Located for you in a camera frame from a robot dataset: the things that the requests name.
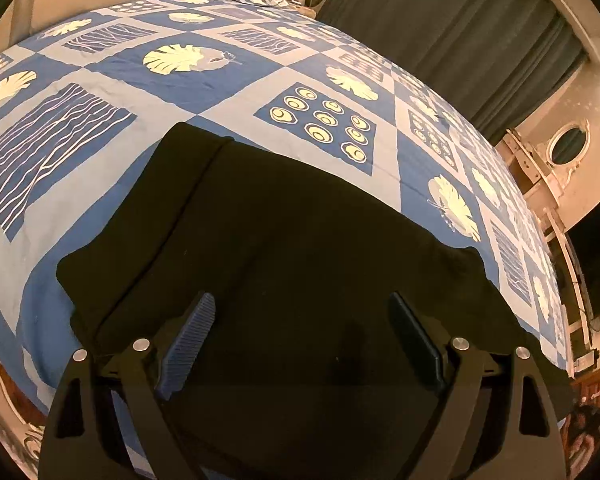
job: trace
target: circle pattern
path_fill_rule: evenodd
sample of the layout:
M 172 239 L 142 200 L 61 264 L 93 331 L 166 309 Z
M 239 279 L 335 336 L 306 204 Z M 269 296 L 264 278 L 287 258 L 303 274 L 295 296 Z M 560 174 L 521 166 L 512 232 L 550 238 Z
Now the circle pattern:
M 269 115 L 278 123 L 296 124 L 298 122 L 298 118 L 293 113 L 277 106 L 270 110 Z
M 286 96 L 284 101 L 285 105 L 287 105 L 289 108 L 292 108 L 293 110 L 303 111 L 309 109 L 309 105 L 302 101 L 302 99 L 293 97 L 291 95 Z
M 351 160 L 362 164 L 366 162 L 366 155 L 358 146 L 356 146 L 353 142 L 343 142 L 340 145 L 340 149 L 347 155 Z
M 333 136 L 329 133 L 329 131 L 324 129 L 322 126 L 318 126 L 318 124 L 309 123 L 305 125 L 304 130 L 313 140 L 317 140 L 323 144 L 329 144 L 330 142 L 333 142 Z
M 363 134 L 361 134 L 359 131 L 357 131 L 355 128 L 352 128 L 351 126 L 347 126 L 344 129 L 344 131 L 349 137 L 351 137 L 357 143 L 362 144 L 363 146 L 366 146 L 369 143 L 369 141 L 366 140 L 366 137 Z
M 327 126 L 338 126 L 338 120 L 327 112 L 314 112 L 314 117 Z
M 318 95 L 313 90 L 309 90 L 308 88 L 302 88 L 302 87 L 296 88 L 296 93 L 300 97 L 309 99 L 309 101 L 313 101 L 318 98 Z
M 362 130 L 363 132 L 368 132 L 371 129 L 371 126 L 369 125 L 369 123 L 367 123 L 359 115 L 351 116 L 351 124 L 353 124 L 357 130 Z
M 333 112 L 338 115 L 342 115 L 344 110 L 340 104 L 336 101 L 322 101 L 322 106 L 324 106 L 328 111 Z

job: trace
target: mirror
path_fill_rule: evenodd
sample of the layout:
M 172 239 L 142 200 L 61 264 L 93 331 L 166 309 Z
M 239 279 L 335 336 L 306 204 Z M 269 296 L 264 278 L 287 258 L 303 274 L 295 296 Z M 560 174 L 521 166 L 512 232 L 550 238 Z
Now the mirror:
M 551 162 L 556 166 L 569 164 L 582 152 L 587 143 L 587 133 L 580 127 L 574 126 L 565 131 L 554 142 L 551 150 Z

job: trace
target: monstera leaf print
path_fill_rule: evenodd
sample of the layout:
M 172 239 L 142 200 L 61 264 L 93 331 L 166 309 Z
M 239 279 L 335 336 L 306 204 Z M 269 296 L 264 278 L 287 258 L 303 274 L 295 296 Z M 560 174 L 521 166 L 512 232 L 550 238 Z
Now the monstera leaf print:
M 206 23 L 213 20 L 211 16 L 203 16 L 195 12 L 172 12 L 169 14 L 169 19 L 178 23 Z
M 327 76 L 343 90 L 349 90 L 368 101 L 377 101 L 378 94 L 360 78 L 333 66 L 327 67 Z
M 209 0 L 174 0 L 181 4 L 208 4 Z
M 37 77 L 35 72 L 18 72 L 0 81 L 0 106 L 5 104 L 23 88 L 27 88 Z
M 50 38 L 51 36 L 62 36 L 68 32 L 78 30 L 79 28 L 84 27 L 85 25 L 89 25 L 90 23 L 90 18 L 87 18 L 85 20 L 73 20 L 69 23 L 62 23 L 61 25 L 56 25 L 55 27 L 50 28 L 42 35 L 42 37 Z
M 282 34 L 286 34 L 287 36 L 290 36 L 292 38 L 298 38 L 298 40 L 315 41 L 315 38 L 312 38 L 311 36 L 309 36 L 308 34 L 305 34 L 304 32 L 295 30 L 294 28 L 277 27 L 277 29 L 279 32 L 282 32 Z
M 176 72 L 190 72 L 192 67 L 198 65 L 198 62 L 204 59 L 202 51 L 192 45 L 165 45 L 158 50 L 149 52 L 142 63 L 157 74 L 169 75 L 174 70 Z
M 491 185 L 491 182 L 489 182 L 487 178 L 475 168 L 472 168 L 471 172 L 474 174 L 474 179 L 478 183 L 478 186 L 480 186 L 482 192 L 489 199 L 489 202 L 491 202 L 496 207 L 500 207 L 500 199 L 498 198 L 498 193 L 496 192 L 495 188 Z
M 540 305 L 540 310 L 542 311 L 542 316 L 544 316 L 544 320 L 549 322 L 549 301 L 544 294 L 544 287 L 542 286 L 542 282 L 540 278 L 534 276 L 534 289 L 536 290 L 536 296 L 538 297 L 538 304 Z
M 429 180 L 429 192 L 432 204 L 440 210 L 449 227 L 476 242 L 480 241 L 478 225 L 471 210 L 453 184 L 440 175 Z
M 422 99 L 418 99 L 417 97 L 411 96 L 411 100 L 420 109 L 420 111 L 424 114 L 427 114 L 430 119 L 433 119 L 436 122 L 440 120 L 437 112 Z

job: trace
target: wavy line pattern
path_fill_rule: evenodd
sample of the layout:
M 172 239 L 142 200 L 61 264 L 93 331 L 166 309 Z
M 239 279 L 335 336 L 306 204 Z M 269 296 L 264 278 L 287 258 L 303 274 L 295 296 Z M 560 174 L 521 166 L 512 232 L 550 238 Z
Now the wavy line pattern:
M 102 52 L 106 48 L 116 46 L 127 41 L 137 40 L 145 36 L 155 34 L 154 30 L 145 30 L 144 28 L 134 27 L 133 25 L 125 25 L 117 23 L 110 27 L 99 28 L 87 32 L 77 38 L 67 41 L 62 46 L 73 50 L 80 50 L 94 54 Z
M 362 70 L 363 73 L 368 75 L 374 81 L 382 83 L 382 80 L 384 79 L 384 73 L 377 66 L 374 66 L 371 63 L 363 61 L 361 59 L 358 59 L 349 52 L 340 56 L 340 60 L 341 62 L 349 65 L 352 68 Z
M 493 222 L 491 223 L 491 227 L 493 228 L 493 233 L 496 235 L 496 243 L 498 244 L 502 263 L 504 264 L 504 273 L 511 290 L 522 298 L 526 304 L 533 305 L 531 294 L 526 286 L 525 269 L 520 261 L 518 248 Z
M 250 10 L 241 9 L 240 7 L 225 7 L 223 9 L 214 9 L 214 12 L 223 14 L 229 18 L 237 18 L 238 20 L 255 20 L 262 16 L 257 15 Z
M 222 36 L 249 46 L 257 47 L 270 54 L 286 54 L 287 52 L 299 48 L 296 44 L 282 40 L 273 34 L 267 34 L 256 28 L 234 30 L 233 32 L 226 32 L 222 34 Z
M 329 34 L 327 34 L 326 32 L 323 32 L 322 30 L 320 30 L 318 27 L 311 26 L 311 25 L 305 25 L 304 23 L 294 23 L 294 28 L 297 28 L 298 30 L 302 30 L 302 32 L 304 32 L 305 34 L 308 34 L 309 36 L 315 36 L 316 38 L 319 38 L 320 40 L 326 41 L 327 43 L 331 43 L 331 41 L 339 41 L 340 38 L 338 38 L 337 36 L 330 36 Z
M 31 203 L 135 118 L 71 83 L 7 129 L 0 136 L 0 225 L 7 238 L 13 240 Z

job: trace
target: blue gripper pad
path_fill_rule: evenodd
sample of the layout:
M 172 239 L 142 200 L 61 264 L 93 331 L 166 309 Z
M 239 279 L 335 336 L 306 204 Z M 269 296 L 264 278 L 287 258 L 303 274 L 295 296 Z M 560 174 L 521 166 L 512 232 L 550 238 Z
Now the blue gripper pad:
M 216 300 L 206 292 L 182 325 L 180 332 L 160 364 L 156 392 L 164 400 L 184 386 L 191 367 L 216 319 Z

